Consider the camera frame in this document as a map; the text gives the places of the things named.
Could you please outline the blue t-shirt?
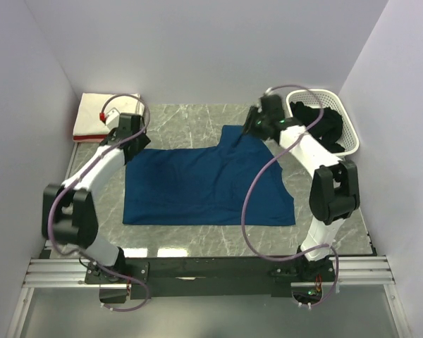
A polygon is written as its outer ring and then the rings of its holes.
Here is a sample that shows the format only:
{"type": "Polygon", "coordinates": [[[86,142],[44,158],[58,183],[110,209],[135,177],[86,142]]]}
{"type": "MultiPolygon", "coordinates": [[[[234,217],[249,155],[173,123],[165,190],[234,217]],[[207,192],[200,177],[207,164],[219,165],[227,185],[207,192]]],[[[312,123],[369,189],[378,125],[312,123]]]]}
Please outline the blue t-shirt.
{"type": "Polygon", "coordinates": [[[273,155],[238,125],[216,146],[144,149],[125,169],[125,225],[239,225],[253,179],[273,155]]]}

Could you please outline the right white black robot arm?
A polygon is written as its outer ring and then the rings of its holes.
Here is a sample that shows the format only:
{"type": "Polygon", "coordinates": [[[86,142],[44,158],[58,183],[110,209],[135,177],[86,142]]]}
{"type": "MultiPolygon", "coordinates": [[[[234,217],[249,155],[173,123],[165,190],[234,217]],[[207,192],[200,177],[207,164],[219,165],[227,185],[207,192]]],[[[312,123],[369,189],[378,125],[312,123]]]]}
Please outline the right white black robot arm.
{"type": "Polygon", "coordinates": [[[296,275],[304,281],[313,280],[320,272],[318,261],[331,253],[333,241],[342,224],[360,207],[357,166],[329,152],[297,119],[286,117],[282,98],[277,94],[264,94],[258,106],[250,107],[243,134],[262,140],[272,139],[283,148],[282,153],[262,167],[247,191],[241,213],[243,237],[252,252],[268,261],[290,261],[303,256],[295,264],[296,275]],[[259,253],[251,245],[245,231],[245,213],[259,178],[286,153],[292,154],[312,178],[309,193],[312,221],[298,253],[275,258],[259,253]]]}

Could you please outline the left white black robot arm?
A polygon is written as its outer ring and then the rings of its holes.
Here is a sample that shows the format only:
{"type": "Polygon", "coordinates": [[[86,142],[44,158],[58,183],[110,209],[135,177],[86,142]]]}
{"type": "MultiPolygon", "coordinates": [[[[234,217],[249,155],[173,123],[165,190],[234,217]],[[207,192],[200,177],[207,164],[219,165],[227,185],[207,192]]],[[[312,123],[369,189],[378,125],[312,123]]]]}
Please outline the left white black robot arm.
{"type": "Polygon", "coordinates": [[[126,276],[125,256],[122,248],[99,234],[94,200],[115,172],[150,143],[146,127],[143,116],[121,114],[91,159],[61,184],[49,184],[43,193],[43,237],[62,256],[80,254],[95,261],[112,283],[126,276]]]}

